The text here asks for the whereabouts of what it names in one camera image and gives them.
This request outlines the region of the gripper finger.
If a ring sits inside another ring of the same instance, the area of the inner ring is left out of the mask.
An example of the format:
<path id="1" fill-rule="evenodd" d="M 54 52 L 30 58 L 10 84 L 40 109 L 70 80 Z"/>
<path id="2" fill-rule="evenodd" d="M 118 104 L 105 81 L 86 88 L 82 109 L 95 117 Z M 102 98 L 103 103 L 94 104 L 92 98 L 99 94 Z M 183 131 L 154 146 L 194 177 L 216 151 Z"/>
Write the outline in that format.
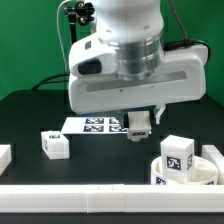
<path id="1" fill-rule="evenodd" d="M 129 119 L 128 119 L 128 113 L 122 112 L 122 111 L 116 111 L 115 117 L 119 121 L 122 128 L 128 128 L 129 127 Z"/>
<path id="2" fill-rule="evenodd" d="M 163 112 L 165 111 L 166 106 L 165 105 L 156 105 L 153 112 L 154 112 L 154 116 L 155 116 L 155 120 L 156 123 L 159 124 L 160 123 L 160 119 L 161 116 L 163 114 Z"/>

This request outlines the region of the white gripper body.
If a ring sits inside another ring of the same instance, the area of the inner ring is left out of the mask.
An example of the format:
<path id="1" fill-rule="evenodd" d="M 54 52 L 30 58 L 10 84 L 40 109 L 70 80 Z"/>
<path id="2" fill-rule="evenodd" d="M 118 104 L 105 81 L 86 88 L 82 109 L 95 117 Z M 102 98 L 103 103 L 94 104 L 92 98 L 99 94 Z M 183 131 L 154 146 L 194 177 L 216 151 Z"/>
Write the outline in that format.
<path id="1" fill-rule="evenodd" d="M 208 48 L 165 51 L 161 42 L 116 43 L 90 35 L 69 53 L 69 101 L 77 114 L 197 100 L 206 92 Z"/>

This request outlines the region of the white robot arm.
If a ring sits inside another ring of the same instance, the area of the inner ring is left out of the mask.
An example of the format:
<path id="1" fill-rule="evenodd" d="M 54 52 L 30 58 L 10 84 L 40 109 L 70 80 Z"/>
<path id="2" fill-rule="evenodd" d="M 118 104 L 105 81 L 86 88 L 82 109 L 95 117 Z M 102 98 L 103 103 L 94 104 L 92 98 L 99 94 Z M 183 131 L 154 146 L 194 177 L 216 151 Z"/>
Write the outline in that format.
<path id="1" fill-rule="evenodd" d="M 209 50 L 190 40 L 162 44 L 161 0 L 91 0 L 93 33 L 69 53 L 69 101 L 78 114 L 128 111 L 128 132 L 151 129 L 150 113 L 205 94 Z"/>

